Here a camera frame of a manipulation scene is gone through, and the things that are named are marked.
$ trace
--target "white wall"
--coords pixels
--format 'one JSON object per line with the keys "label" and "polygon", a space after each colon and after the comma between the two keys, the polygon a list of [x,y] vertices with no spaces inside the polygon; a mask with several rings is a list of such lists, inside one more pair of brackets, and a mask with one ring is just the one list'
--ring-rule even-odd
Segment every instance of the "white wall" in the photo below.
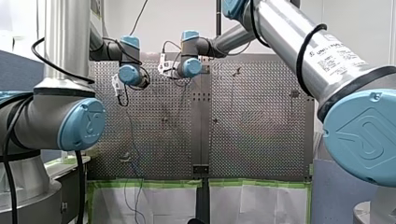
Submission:
{"label": "white wall", "polygon": [[[115,38],[128,35],[144,2],[145,0],[106,0],[105,24],[108,34]],[[306,8],[308,15],[317,17],[318,13],[315,11],[317,1],[305,0],[305,2],[303,10]],[[149,0],[134,35],[140,38],[142,51],[159,52],[165,40],[179,43],[181,33],[185,30],[196,30],[201,36],[215,37],[215,20],[215,0]],[[222,31],[225,32],[236,24],[237,21],[223,17]],[[255,40],[246,53],[273,52]]]}

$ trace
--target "gray surface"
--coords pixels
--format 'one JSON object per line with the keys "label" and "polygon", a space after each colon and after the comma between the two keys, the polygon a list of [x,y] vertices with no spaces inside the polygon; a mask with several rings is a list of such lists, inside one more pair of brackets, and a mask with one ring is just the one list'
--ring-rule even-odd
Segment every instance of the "gray surface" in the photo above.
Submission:
{"label": "gray surface", "polygon": [[305,132],[310,107],[295,75],[275,55],[241,55],[212,69],[210,177],[304,180],[313,127]]}
{"label": "gray surface", "polygon": [[[118,72],[118,64],[92,66],[94,88],[104,102],[107,116],[105,132],[96,145],[98,156],[90,162],[89,179],[134,176],[133,164],[138,163],[136,149],[140,151],[140,170],[145,178],[192,177],[190,87],[184,91],[172,80],[158,76],[158,57],[154,61],[143,58],[143,62],[151,74],[151,85],[144,91],[128,90],[133,134],[126,109],[118,105],[111,86],[111,76]],[[131,161],[121,162],[120,157],[126,153],[130,153]]]}
{"label": "gray surface", "polygon": [[[0,50],[0,91],[32,91],[43,77],[43,63]],[[61,151],[42,150],[43,162],[61,157]]]}
{"label": "gray surface", "polygon": [[312,223],[353,223],[356,204],[370,201],[377,186],[355,178],[334,161],[314,160]]}

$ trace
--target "perforated metal panel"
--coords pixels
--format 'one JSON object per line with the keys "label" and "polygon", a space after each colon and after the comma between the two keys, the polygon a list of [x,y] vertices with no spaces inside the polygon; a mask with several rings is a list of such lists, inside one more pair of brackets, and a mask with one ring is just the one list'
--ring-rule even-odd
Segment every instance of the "perforated metal panel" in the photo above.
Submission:
{"label": "perforated metal panel", "polygon": [[212,95],[210,177],[303,180],[308,175],[307,97],[276,56],[216,61]]}
{"label": "perforated metal panel", "polygon": [[[92,64],[107,118],[90,179],[134,176],[136,149],[141,158],[137,172],[149,179],[192,178],[192,166],[199,163],[209,163],[209,177],[304,180],[308,176],[313,109],[295,75],[275,55],[215,60],[212,74],[205,75],[209,80],[197,77],[186,89],[158,75],[158,54],[143,61],[151,85],[145,91],[129,90],[128,109],[118,105],[111,86],[117,63]],[[200,97],[206,98],[205,103],[197,102]],[[129,160],[122,161],[127,153]]]}
{"label": "perforated metal panel", "polygon": [[151,74],[151,85],[144,91],[128,90],[128,107],[118,105],[111,86],[118,64],[92,63],[97,98],[104,102],[107,117],[105,132],[95,147],[96,156],[90,162],[89,179],[132,177],[138,163],[137,172],[145,178],[191,177],[190,87],[180,88],[160,77],[159,57],[152,58],[143,61]]}

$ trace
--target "black power cord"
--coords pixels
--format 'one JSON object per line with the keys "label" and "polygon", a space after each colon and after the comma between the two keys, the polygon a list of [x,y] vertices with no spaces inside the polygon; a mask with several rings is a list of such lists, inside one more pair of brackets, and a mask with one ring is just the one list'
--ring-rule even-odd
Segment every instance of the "black power cord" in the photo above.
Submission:
{"label": "black power cord", "polygon": [[41,55],[35,50],[35,48],[36,48],[39,44],[41,44],[42,42],[44,42],[44,40],[45,40],[45,38],[43,37],[43,38],[37,40],[37,41],[32,45],[32,52],[33,52],[33,54],[34,54],[39,60],[43,61],[43,63],[46,63],[47,65],[51,66],[53,69],[57,70],[58,72],[64,73],[65,75],[67,75],[67,76],[69,76],[69,77],[73,77],[73,78],[76,78],[76,79],[80,79],[80,80],[86,81],[86,82],[88,82],[88,84],[93,84],[93,83],[95,83],[95,81],[92,80],[92,79],[90,79],[90,78],[87,78],[87,77],[80,77],[80,76],[71,74],[71,73],[67,72],[66,70],[62,69],[61,67],[59,67],[58,65],[56,65],[56,64],[54,64],[54,63],[52,63],[52,62],[50,62],[49,60],[47,60],[47,59],[44,58],[43,56],[41,56]]}
{"label": "black power cord", "polygon": [[146,4],[148,3],[149,0],[146,0],[146,2],[143,4],[142,9],[140,10],[139,15],[137,16],[136,22],[134,23],[134,29],[131,31],[130,35],[134,33],[134,30],[136,29],[137,24],[139,23],[140,17],[143,14],[143,11],[145,10]]}
{"label": "black power cord", "polygon": [[311,92],[309,92],[308,88],[305,86],[304,79],[303,79],[303,62],[304,62],[304,54],[306,51],[306,47],[308,47],[309,41],[311,41],[312,37],[314,34],[321,30],[327,30],[327,25],[326,24],[319,24],[311,33],[309,33],[301,45],[300,51],[298,52],[297,55],[297,62],[296,62],[296,76],[298,83],[300,84],[301,89],[308,95],[312,96]]}
{"label": "black power cord", "polygon": [[79,208],[77,224],[83,224],[84,220],[84,208],[85,208],[85,174],[84,174],[84,163],[82,162],[81,151],[76,151],[76,159],[78,165],[78,177],[79,177]]}
{"label": "black power cord", "polygon": [[18,200],[17,200],[17,190],[14,182],[14,176],[12,174],[11,167],[9,165],[9,158],[8,158],[8,144],[11,138],[11,134],[14,132],[15,125],[19,117],[21,116],[22,110],[33,100],[33,96],[27,96],[25,100],[21,102],[18,107],[17,112],[14,114],[11,123],[7,128],[7,133],[4,138],[3,144],[3,163],[6,169],[6,175],[9,184],[9,191],[11,195],[11,215],[12,215],[12,224],[18,224]]}
{"label": "black power cord", "polygon": [[257,32],[257,27],[256,27],[256,20],[254,19],[254,0],[250,0],[250,19],[251,19],[251,27],[253,28],[253,33],[256,36],[256,39],[265,47],[271,48],[265,41],[262,40],[262,38],[259,35],[259,32]]}
{"label": "black power cord", "polygon": [[[119,61],[119,63],[134,63],[134,64],[139,64],[139,65],[142,65],[143,63],[142,62],[140,62],[139,60],[137,60],[134,56],[132,56],[131,54],[129,54],[129,53],[127,53],[126,51],[125,51],[125,48],[122,46],[122,44],[120,43],[120,41],[119,40],[117,40],[117,39],[113,39],[113,38],[110,38],[110,37],[102,37],[104,40],[108,40],[108,41],[112,41],[112,42],[114,42],[115,44],[117,44],[117,46],[119,47],[119,49],[121,50],[121,56],[120,56],[120,61]],[[133,62],[123,62],[122,61],[122,54],[125,54],[128,58],[130,58],[130,59],[132,59],[132,60],[134,60]]]}

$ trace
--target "wire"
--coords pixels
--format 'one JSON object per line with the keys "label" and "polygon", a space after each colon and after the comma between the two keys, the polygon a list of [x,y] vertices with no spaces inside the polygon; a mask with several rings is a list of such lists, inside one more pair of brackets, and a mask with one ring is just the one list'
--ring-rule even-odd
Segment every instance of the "wire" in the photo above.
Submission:
{"label": "wire", "polygon": [[45,40],[45,38],[43,37],[43,38],[37,40],[37,41],[32,45],[32,52],[33,52],[33,54],[34,54],[39,60],[43,61],[43,63],[46,63],[47,65],[49,65],[49,66],[52,67],[53,69],[57,70],[58,72],[61,72],[61,73],[65,74],[65,75],[67,75],[67,76],[69,76],[69,77],[73,77],[73,78],[76,78],[76,79],[80,79],[80,80],[86,81],[86,82],[88,82],[88,84],[93,84],[93,83],[95,83],[95,81],[92,80],[92,79],[90,79],[90,78],[87,78],[87,77],[80,77],[80,76],[71,74],[71,73],[67,72],[66,70],[62,69],[61,67],[59,67],[58,65],[56,65],[56,64],[54,64],[54,63],[52,63],[52,62],[50,62],[49,60],[47,60],[47,59],[44,58],[43,56],[41,56],[41,55],[37,52],[37,50],[35,50],[35,48],[36,48],[39,44],[41,44],[42,42],[44,42],[44,40]]}
{"label": "wire", "polygon": [[134,214],[134,221],[135,221],[137,224],[139,224],[139,222],[138,222],[138,220],[137,220],[137,215],[136,215],[136,214],[139,214],[140,216],[142,216],[142,218],[143,218],[143,220],[144,220],[144,223],[146,224],[146,217],[145,217],[141,212],[139,212],[139,211],[137,210],[137,205],[138,205],[138,203],[139,203],[139,197],[140,197],[140,193],[141,193],[142,188],[143,188],[143,181],[144,181],[143,173],[142,173],[142,171],[140,170],[141,153],[140,153],[139,149],[137,148],[137,146],[136,146],[136,144],[135,144],[135,142],[134,142],[134,124],[133,124],[133,121],[132,121],[132,117],[131,117],[131,115],[129,114],[127,108],[126,108],[126,111],[125,111],[125,112],[126,112],[126,114],[127,114],[127,118],[128,118],[128,120],[129,120],[129,124],[130,124],[130,127],[131,127],[132,148],[134,148],[134,150],[136,151],[136,154],[137,154],[136,164],[134,164],[134,163],[132,162],[132,169],[133,169],[133,171],[134,171],[134,175],[135,175],[137,178],[140,178],[140,179],[141,179],[141,180],[140,180],[139,191],[138,191],[138,193],[137,193],[137,199],[135,199],[135,202],[134,202],[134,209],[131,207],[131,205],[128,204],[128,200],[127,200],[127,197],[126,197],[126,183],[127,183],[128,180],[129,180],[129,179],[127,179],[127,181],[125,182],[125,186],[124,186],[125,203],[127,204],[128,208],[129,208],[131,211],[135,212],[135,214]]}
{"label": "wire", "polygon": [[181,47],[180,47],[179,45],[175,44],[175,42],[172,42],[172,41],[170,41],[170,40],[166,40],[166,41],[163,43],[163,53],[165,53],[166,44],[172,44],[173,46],[175,46],[176,48],[178,48],[178,49],[181,50]]}
{"label": "wire", "polygon": [[76,151],[76,159],[78,164],[78,177],[79,177],[79,209],[78,209],[77,224],[83,224],[84,207],[85,207],[85,174],[84,174],[84,163],[82,162],[81,151]]}
{"label": "wire", "polygon": [[33,96],[28,96],[25,100],[21,102],[17,112],[14,114],[11,123],[7,128],[7,133],[4,138],[3,144],[3,163],[6,169],[9,191],[11,196],[11,215],[12,215],[12,223],[18,224],[18,200],[17,200],[17,190],[14,182],[14,176],[12,174],[11,167],[9,165],[8,159],[8,144],[11,138],[11,134],[14,132],[15,125],[21,115],[22,110],[33,100]]}
{"label": "wire", "polygon": [[117,96],[117,100],[119,100],[119,105],[122,107],[126,107],[129,105],[129,96],[128,96],[128,90],[126,89],[126,85],[124,84],[124,92],[125,92],[125,97],[126,97],[126,103],[123,104],[120,98],[120,95]]}
{"label": "wire", "polygon": [[146,73],[146,75],[147,75],[147,83],[146,83],[146,85],[145,85],[144,87],[128,86],[128,87],[129,87],[131,90],[133,90],[133,91],[143,91],[143,90],[145,90],[145,89],[148,87],[148,85],[151,83],[151,77],[150,77],[150,75],[149,75],[148,70],[146,70],[146,68],[144,68],[143,66],[140,66],[140,69],[142,69],[142,70]]}
{"label": "wire", "polygon": [[221,53],[221,54],[223,54],[223,55],[225,55],[225,56],[236,56],[236,55],[239,55],[239,54],[245,52],[245,50],[247,50],[248,47],[250,46],[250,43],[251,43],[251,42],[248,42],[247,45],[246,45],[241,51],[236,52],[236,53],[225,53],[225,52],[222,52],[221,50],[219,50],[218,48],[216,48],[216,46],[213,46],[213,49],[215,49],[216,51],[218,51],[219,53]]}
{"label": "wire", "polygon": [[181,52],[178,53],[178,55],[176,56],[176,58],[174,59],[174,61],[173,61],[173,63],[172,63],[172,68],[171,68],[171,69],[172,69],[172,72],[171,72],[171,79],[172,79],[173,83],[174,83],[176,86],[179,86],[179,87],[181,87],[181,88],[186,88],[186,87],[191,83],[192,78],[190,78],[190,80],[189,80],[186,84],[184,84],[184,85],[178,84],[178,83],[176,82],[176,79],[174,78],[175,69],[173,69],[173,68],[174,68],[175,63],[176,63],[176,61],[177,61],[177,58],[180,56],[180,54],[181,54]]}
{"label": "wire", "polygon": [[134,30],[136,29],[137,23],[140,20],[140,17],[142,16],[143,11],[145,10],[146,4],[148,3],[149,0],[146,0],[145,4],[143,4],[142,9],[140,10],[139,15],[137,16],[136,22],[134,23],[134,29],[132,30],[132,32],[130,33],[130,35],[132,35],[134,33]]}
{"label": "wire", "polygon": [[253,28],[253,33],[256,36],[256,39],[265,47],[271,48],[259,35],[256,28],[256,20],[254,19],[254,0],[250,0],[250,18],[251,18],[251,27]]}
{"label": "wire", "polygon": [[[127,52],[125,51],[125,48],[122,46],[122,44],[120,43],[119,40],[113,39],[113,38],[110,38],[110,37],[102,37],[102,38],[103,38],[104,40],[109,40],[109,41],[112,41],[112,42],[114,42],[115,44],[117,44],[117,46],[118,46],[119,49],[121,50],[120,63],[136,63],[136,64],[139,64],[139,65],[142,65],[142,64],[143,64],[142,62],[140,62],[139,60],[137,60],[134,56],[132,56],[131,54],[127,53]],[[111,60],[111,57],[110,57],[110,55],[109,55],[108,53],[109,53],[109,51],[107,51],[107,57]],[[134,62],[123,62],[123,61],[122,61],[122,54],[125,54],[128,58],[134,60]]]}
{"label": "wire", "polygon": [[131,211],[135,212],[135,214],[134,214],[134,222],[135,222],[136,224],[139,224],[139,222],[137,221],[136,214],[139,214],[139,215],[143,218],[144,223],[146,224],[146,217],[145,217],[145,215],[143,215],[143,213],[137,211],[136,209],[133,209],[133,208],[131,207],[131,205],[129,205],[129,203],[128,203],[127,194],[126,194],[126,185],[127,185],[128,181],[129,181],[129,179],[126,179],[125,185],[124,185],[124,200],[125,200],[126,206],[127,206]]}

